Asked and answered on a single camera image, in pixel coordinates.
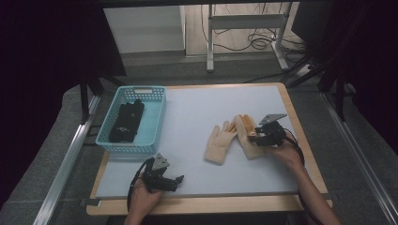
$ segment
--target metal stand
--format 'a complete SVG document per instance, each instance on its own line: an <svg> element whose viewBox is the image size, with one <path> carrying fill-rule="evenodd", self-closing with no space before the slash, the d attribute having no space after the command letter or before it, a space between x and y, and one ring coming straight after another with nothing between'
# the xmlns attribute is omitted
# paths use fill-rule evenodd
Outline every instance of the metal stand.
<svg viewBox="0 0 398 225"><path fill-rule="evenodd" d="M112 77L112 76L102 76L102 78L107 81L114 83L117 86L125 85L120 80ZM80 98L82 101L82 121L81 125L84 125L87 122L89 117L89 109L88 109L88 94L87 94L87 86L90 88L91 92L94 96L99 97L102 95L104 89L102 83L100 82L100 78L98 77L89 77L85 74L82 74L82 78L80 81Z"/></svg>
<svg viewBox="0 0 398 225"><path fill-rule="evenodd" d="M213 30L255 28L279 28L278 36L275 41L272 41L271 46L281 69L288 70L289 66L281 52L281 41L292 4L292 2L288 3L283 14L226 16L213 16L213 5L208 5L207 72L214 71Z"/></svg>

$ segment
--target human hand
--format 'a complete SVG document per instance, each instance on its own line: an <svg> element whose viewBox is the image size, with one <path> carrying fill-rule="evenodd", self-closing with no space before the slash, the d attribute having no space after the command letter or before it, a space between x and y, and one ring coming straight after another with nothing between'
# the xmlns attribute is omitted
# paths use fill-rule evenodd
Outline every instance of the human hand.
<svg viewBox="0 0 398 225"><path fill-rule="evenodd" d="M290 132L286 132L286 137L295 140ZM270 152L293 171L303 167L295 146L288 141L283 141L280 146L273 148Z"/></svg>
<svg viewBox="0 0 398 225"><path fill-rule="evenodd" d="M230 124L228 121L225 121L221 130L219 126L214 127L213 132L208 138L205 159L223 164L225 162L226 151L236 135L237 129L234 122Z"/></svg>
<svg viewBox="0 0 398 225"><path fill-rule="evenodd" d="M154 190L153 193L148 192L142 173L134 184L130 201L130 211L125 220L125 225L138 225L144 217L157 205L161 199L163 191Z"/></svg>

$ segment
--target black object in basket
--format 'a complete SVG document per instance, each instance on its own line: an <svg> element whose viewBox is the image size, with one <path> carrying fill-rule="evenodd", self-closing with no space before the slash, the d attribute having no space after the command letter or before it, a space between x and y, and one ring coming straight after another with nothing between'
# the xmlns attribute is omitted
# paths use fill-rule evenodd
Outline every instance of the black object in basket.
<svg viewBox="0 0 398 225"><path fill-rule="evenodd" d="M136 99L134 104L121 104L117 119L109 134L111 143L121 143L134 141L138 132L141 118L143 116L145 104L141 99Z"/></svg>
<svg viewBox="0 0 398 225"><path fill-rule="evenodd" d="M120 105L132 104L136 99L142 100L145 109L134 142L110 142L109 134L117 120ZM153 156L158 151L165 109L164 86L120 86L101 125L96 144L106 151L127 153L132 157Z"/></svg>

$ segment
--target beige glove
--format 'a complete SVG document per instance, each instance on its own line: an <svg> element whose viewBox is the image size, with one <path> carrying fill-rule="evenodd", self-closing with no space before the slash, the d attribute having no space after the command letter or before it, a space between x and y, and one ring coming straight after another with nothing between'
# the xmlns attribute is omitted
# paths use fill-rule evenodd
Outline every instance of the beige glove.
<svg viewBox="0 0 398 225"><path fill-rule="evenodd" d="M235 128L234 122L229 124L228 121L225 121L221 131L219 126L214 127L213 132L208 139L205 159L218 164L223 164L225 162L226 151L236 135L237 129Z"/></svg>
<svg viewBox="0 0 398 225"><path fill-rule="evenodd" d="M235 124L237 126L237 136L240 144L245 152L246 158L255 159L264 156L268 152L268 148L257 146L254 142L250 142L248 136L255 136L255 122L248 114L235 116Z"/></svg>

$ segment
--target black cable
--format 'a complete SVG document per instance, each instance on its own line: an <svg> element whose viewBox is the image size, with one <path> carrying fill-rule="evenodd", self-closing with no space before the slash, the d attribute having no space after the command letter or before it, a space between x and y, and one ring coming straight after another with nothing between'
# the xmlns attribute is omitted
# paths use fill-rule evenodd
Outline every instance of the black cable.
<svg viewBox="0 0 398 225"><path fill-rule="evenodd" d="M217 6L217 4L214 5L214 15L216 15L216 6ZM226 8L226 10L229 12L229 15L231 15L231 12L228 10L228 5L227 5L227 4L225 4L225 8ZM227 32L227 31L229 31L229 30L230 30L230 29L226 29L226 30L223 30L223 31L221 31L221 32L214 31L214 33L217 34L217 35L220 35L220 34L222 34L222 33L225 33L225 32Z"/></svg>
<svg viewBox="0 0 398 225"><path fill-rule="evenodd" d="M355 9L351 9L347 14L345 14L344 18L342 19L342 21L352 21L354 19L354 17L356 16L355 14ZM320 65L320 68L317 70L314 70L312 72L312 77L314 75L316 75L317 73L320 73L322 71L324 71L328 66L329 62L331 62L333 60L333 57L335 55L335 50L333 50L330 46L330 44L334 44L336 43L336 39L339 39L339 36L342 34L342 32L346 29L346 27L349 25L349 22L347 22L346 24L342 24L340 26L338 26L337 29L335 29L335 31L327 36L326 38L323 38L318 44L315 44L313 46L306 46L306 54L307 55L315 55L315 56L321 56L321 57L327 57L324 59L321 59L321 61L325 62L323 63L323 65Z"/></svg>
<svg viewBox="0 0 398 225"><path fill-rule="evenodd" d="M280 83L286 83L287 80L288 80L289 73L290 73L291 71L294 71L294 70L297 69L298 67L304 65L305 63L307 63L308 60L310 60L310 58L311 58L311 56L308 55L308 54L305 54L302 58L300 58L300 59L298 60L298 62L297 62L295 65L293 65L293 66L289 69L288 72L286 72L286 73L284 74L284 76L283 76L283 77L281 78L281 80L280 80Z"/></svg>
<svg viewBox="0 0 398 225"><path fill-rule="evenodd" d="M132 179L132 181L130 183L129 193L127 195L127 211L128 212L130 210L131 196L132 196L132 192L134 191L135 182L138 180L141 170L144 168L144 166L147 164L147 162L148 162L148 159L146 161L144 161L144 163L141 165L140 169L138 169L137 173L134 175L134 178Z"/></svg>
<svg viewBox="0 0 398 225"><path fill-rule="evenodd" d="M203 22L203 5L201 5L201 23L202 23L203 35L205 37L206 42L208 43L208 39L207 39L207 36L206 36L205 27L204 27L204 22ZM226 31L229 31L229 29L228 30L223 30L223 31L221 31L219 33L217 33L217 32L215 32L215 33L219 35L219 34L225 33ZM244 51L246 49L249 49L250 47L253 47L256 50L264 50L270 44L270 43L266 43L266 41L271 42L271 39L268 40L266 38L261 37L261 38L254 38L254 39L251 40L251 38L253 38L253 36L255 36L255 35L260 35L260 34L249 34L248 35L248 40L250 41L249 45L246 46L246 47L243 47L241 49L232 49L232 48L228 48L226 46L223 46L223 45L220 45L220 44L214 44L214 43L213 43L213 46L218 46L218 47L221 47L221 48L225 48L226 50L233 51L233 52Z"/></svg>
<svg viewBox="0 0 398 225"><path fill-rule="evenodd" d="M305 54L305 53L304 53L304 52L294 52L294 53L286 53L286 54L284 55L284 57L286 58L287 61L296 64L296 63L299 62L299 60L298 60L298 61L293 61L292 59L289 58L289 55L290 55L290 54Z"/></svg>
<svg viewBox="0 0 398 225"><path fill-rule="evenodd" d="M286 46L284 46L283 44L281 44L281 49L283 49L285 52L289 52L289 53L303 53L303 54L311 53L307 50L290 49L290 48L287 48Z"/></svg>
<svg viewBox="0 0 398 225"><path fill-rule="evenodd" d="M264 10L266 9L266 4L267 3L264 3L264 5L263 5L263 10L260 12L260 11L258 11L258 13L260 13L260 14L264 14Z"/></svg>
<svg viewBox="0 0 398 225"><path fill-rule="evenodd" d="M269 5L271 5L271 3L268 3L268 6L267 6L267 8L266 8L266 14L268 13Z"/></svg>
<svg viewBox="0 0 398 225"><path fill-rule="evenodd" d="M254 14L255 10L258 8L258 13L260 13L260 4L258 3L257 6L253 9L252 14Z"/></svg>
<svg viewBox="0 0 398 225"><path fill-rule="evenodd" d="M296 41L292 41L292 40L287 40L287 39L284 39L284 38L282 38L282 40L290 42L290 43L294 43L294 44L300 44L300 45L307 46L307 44L305 44L305 43L300 43L300 42L296 42Z"/></svg>
<svg viewBox="0 0 398 225"><path fill-rule="evenodd" d="M252 46L256 50L264 50L272 42L272 40L269 39L267 36L264 36L261 34L255 34L255 33L249 34L248 40L251 42Z"/></svg>
<svg viewBox="0 0 398 225"><path fill-rule="evenodd" d="M278 11L278 13L281 13L282 4L283 4L283 2L281 2L281 5L279 6L279 11Z"/></svg>
<svg viewBox="0 0 398 225"><path fill-rule="evenodd" d="M271 75L266 75L266 76L259 77L259 78L254 78L254 79L248 80L248 81L246 81L246 82L244 82L244 83L252 83L252 82L255 82L255 81L258 81L258 80L261 80L261 79L265 79L265 78L268 78L268 77L279 76L279 75L282 75L282 74L284 74L284 72L282 72L282 73L276 73L276 74L271 74Z"/></svg>
<svg viewBox="0 0 398 225"><path fill-rule="evenodd" d="M293 144L293 146L295 147L295 149L296 149L296 151L297 151L297 153L298 153L298 155L299 155L299 157L300 157L300 160L301 160L302 165L305 166L304 154L302 153L302 150L301 150L301 148L299 147L299 143L298 143L297 139L295 138L295 136L293 135L293 133L292 133L289 129L284 128L284 130L288 131L288 132L292 135L293 140L290 139L290 138L288 138L288 137L285 137L285 139L286 139L288 142L290 142L290 143ZM299 201L300 201L300 203L301 203L302 208L303 208L304 211L308 214L308 216L310 216L310 218L311 218L316 224L318 224L318 225L323 225L323 223L313 214L313 212L310 210L310 208L308 207L308 205L307 205L307 204L305 203L305 201L302 199L302 196L301 196L301 193L299 192L299 190L298 190L298 199L299 199Z"/></svg>

